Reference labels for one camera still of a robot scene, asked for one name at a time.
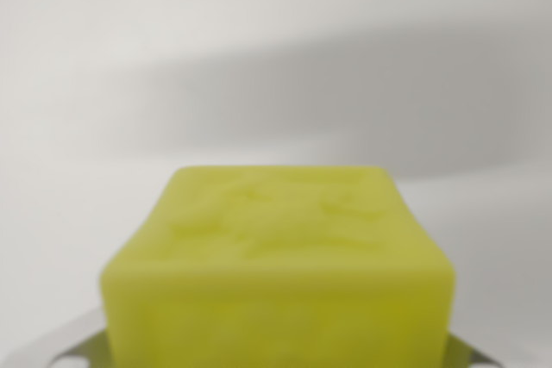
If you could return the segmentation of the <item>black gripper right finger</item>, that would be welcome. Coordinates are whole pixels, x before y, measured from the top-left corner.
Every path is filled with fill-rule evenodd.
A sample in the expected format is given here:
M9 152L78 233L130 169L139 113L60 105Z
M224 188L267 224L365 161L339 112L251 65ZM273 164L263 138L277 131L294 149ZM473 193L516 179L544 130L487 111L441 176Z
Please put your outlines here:
M498 360L471 346L459 337L449 334L443 357L443 368L499 368Z

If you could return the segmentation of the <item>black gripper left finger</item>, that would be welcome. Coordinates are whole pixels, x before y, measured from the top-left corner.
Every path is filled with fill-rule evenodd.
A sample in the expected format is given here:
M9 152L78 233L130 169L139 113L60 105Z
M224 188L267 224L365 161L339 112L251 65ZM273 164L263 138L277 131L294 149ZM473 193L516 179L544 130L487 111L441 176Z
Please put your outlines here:
M56 356L49 367L115 367L105 330Z

